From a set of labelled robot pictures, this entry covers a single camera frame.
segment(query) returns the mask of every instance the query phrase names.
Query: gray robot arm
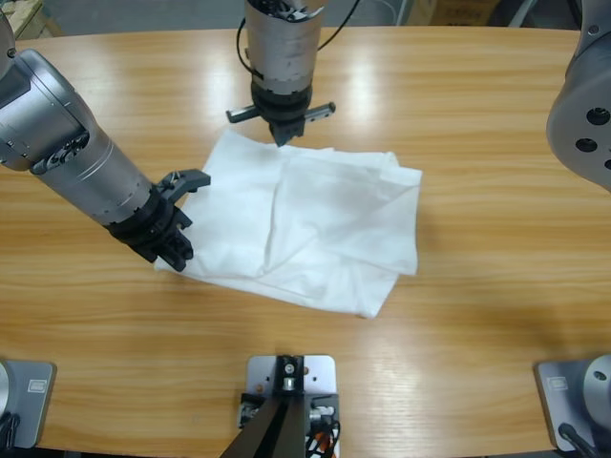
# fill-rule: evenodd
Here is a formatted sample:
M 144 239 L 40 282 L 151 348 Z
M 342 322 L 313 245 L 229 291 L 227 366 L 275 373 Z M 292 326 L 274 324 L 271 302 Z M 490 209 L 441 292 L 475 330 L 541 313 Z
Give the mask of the gray robot arm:
M 15 52 L 0 15 L 0 163 L 30 170 L 81 212 L 148 261 L 176 270 L 193 258 L 175 206 L 210 183 L 199 171 L 174 172 L 154 185 L 97 125 L 71 84 L 42 55 Z
M 611 2 L 582 4 L 581 37 L 547 137 L 566 167 L 611 191 Z
M 279 146 L 304 134 L 307 122 L 329 117 L 332 102 L 309 109 L 327 0 L 245 0 L 253 104 L 228 111 L 230 122 L 260 116 Z

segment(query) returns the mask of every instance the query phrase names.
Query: metal mounting plate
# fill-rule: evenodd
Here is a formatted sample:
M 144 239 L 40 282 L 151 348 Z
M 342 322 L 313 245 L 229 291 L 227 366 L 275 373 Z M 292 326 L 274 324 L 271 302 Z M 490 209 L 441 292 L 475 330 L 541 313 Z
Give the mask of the metal mounting plate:
M 305 394 L 337 394 L 335 360 L 327 355 L 306 355 L 304 366 Z M 246 392 L 259 396 L 271 395 L 276 369 L 276 356 L 253 356 L 248 361 Z
M 539 393 L 546 409 L 545 416 L 552 443 L 562 451 L 575 448 L 560 437 L 561 424 L 572 425 L 579 436 L 594 446 L 592 429 L 579 408 L 583 375 L 591 360 L 538 364 L 535 368 Z
M 15 446 L 32 448 L 38 443 L 51 397 L 55 367 L 48 363 L 4 361 L 10 378 L 7 411 L 19 415 Z

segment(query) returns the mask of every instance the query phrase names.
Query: label sticker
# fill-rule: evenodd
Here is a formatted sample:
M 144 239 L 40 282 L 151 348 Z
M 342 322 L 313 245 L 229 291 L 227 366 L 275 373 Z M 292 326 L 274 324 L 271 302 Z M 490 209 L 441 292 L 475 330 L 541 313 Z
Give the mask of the label sticker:
M 564 377 L 548 377 L 547 385 L 554 391 L 566 391 L 569 389 L 569 384 L 566 383 Z
M 28 384 L 29 393 L 41 393 L 47 392 L 47 381 L 46 380 L 30 380 Z

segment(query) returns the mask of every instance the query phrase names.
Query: wood grain surface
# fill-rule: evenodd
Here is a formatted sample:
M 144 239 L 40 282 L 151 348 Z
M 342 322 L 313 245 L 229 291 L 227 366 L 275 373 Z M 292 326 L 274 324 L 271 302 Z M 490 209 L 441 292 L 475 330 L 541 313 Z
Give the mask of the wood grain surface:
M 21 47 L 43 52 L 158 180 L 200 167 L 225 109 L 249 103 L 234 39 Z M 155 272 L 30 174 L 0 170 L 0 353 L 58 368 L 42 446 L 217 456 L 237 432 L 247 359 L 288 352 L 335 358 L 343 456 L 551 448 L 533 364 L 611 351 L 611 197 L 545 140 L 577 40 L 367 28 L 320 53 L 314 103 L 338 111 L 294 144 L 394 151 L 424 171 L 419 273 L 372 321 Z M 270 141 L 260 120 L 235 129 Z

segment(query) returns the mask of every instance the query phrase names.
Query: white towel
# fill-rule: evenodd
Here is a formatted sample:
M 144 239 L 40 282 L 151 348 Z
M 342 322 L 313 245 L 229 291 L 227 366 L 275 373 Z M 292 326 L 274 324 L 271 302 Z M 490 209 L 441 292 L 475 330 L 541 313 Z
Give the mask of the white towel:
M 422 172 L 393 153 L 278 148 L 225 131 L 204 171 L 212 185 L 182 207 L 195 250 L 183 275 L 373 318 L 399 274 L 416 272 Z

